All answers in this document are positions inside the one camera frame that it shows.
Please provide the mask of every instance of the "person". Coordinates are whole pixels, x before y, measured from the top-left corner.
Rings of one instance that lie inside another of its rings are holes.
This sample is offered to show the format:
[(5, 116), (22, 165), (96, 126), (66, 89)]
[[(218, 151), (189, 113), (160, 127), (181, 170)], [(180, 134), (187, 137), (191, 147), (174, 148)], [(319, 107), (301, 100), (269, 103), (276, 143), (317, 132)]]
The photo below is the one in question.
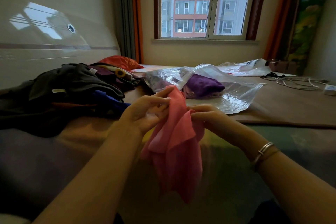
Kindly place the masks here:
[[(138, 147), (145, 133), (167, 117), (167, 95), (172, 89), (143, 96), (130, 105), (96, 154), (33, 223), (113, 223)], [(203, 121), (205, 128), (239, 147), (251, 162), (268, 143), (211, 105), (190, 109), (195, 111), (193, 120)], [(262, 156), (257, 171), (292, 223), (336, 223), (336, 189), (275, 146)]]

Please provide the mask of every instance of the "window sill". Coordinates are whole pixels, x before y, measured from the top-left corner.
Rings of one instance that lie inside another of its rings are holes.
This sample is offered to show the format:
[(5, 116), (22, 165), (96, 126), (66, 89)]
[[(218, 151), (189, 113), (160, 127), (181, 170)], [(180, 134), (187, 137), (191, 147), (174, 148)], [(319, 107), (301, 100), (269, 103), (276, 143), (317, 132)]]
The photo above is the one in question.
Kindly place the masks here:
[(152, 39), (153, 44), (259, 44), (259, 41), (249, 40), (195, 40), (195, 39)]

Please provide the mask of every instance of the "brown window trim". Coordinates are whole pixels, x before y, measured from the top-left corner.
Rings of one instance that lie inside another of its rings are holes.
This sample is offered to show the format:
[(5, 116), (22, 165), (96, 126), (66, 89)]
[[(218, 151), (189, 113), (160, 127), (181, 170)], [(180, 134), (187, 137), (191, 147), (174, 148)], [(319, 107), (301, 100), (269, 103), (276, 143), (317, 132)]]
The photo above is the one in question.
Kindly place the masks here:
[[(249, 24), (247, 26), (246, 40), (255, 40), (257, 36), (261, 9), (264, 0), (253, 0)], [(154, 0), (154, 39), (159, 38), (159, 0)]]

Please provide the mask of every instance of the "white power strip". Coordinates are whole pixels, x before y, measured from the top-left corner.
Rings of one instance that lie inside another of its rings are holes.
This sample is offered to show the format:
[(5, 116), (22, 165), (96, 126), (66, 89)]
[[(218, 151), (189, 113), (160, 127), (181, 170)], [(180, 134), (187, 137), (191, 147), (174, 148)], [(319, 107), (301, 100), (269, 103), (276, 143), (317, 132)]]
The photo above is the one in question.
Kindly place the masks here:
[(324, 94), (329, 96), (336, 96), (336, 86), (334, 85), (327, 85), (323, 91)]

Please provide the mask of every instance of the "building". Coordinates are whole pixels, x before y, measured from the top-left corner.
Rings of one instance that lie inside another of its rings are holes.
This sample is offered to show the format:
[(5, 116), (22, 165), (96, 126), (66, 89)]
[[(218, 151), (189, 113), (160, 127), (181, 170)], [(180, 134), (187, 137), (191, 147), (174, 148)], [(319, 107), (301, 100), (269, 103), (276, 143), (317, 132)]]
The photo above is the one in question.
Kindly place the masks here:
[[(247, 0), (218, 0), (214, 34), (240, 35), (246, 3)], [(209, 0), (162, 0), (162, 36), (206, 37), (208, 11)]]

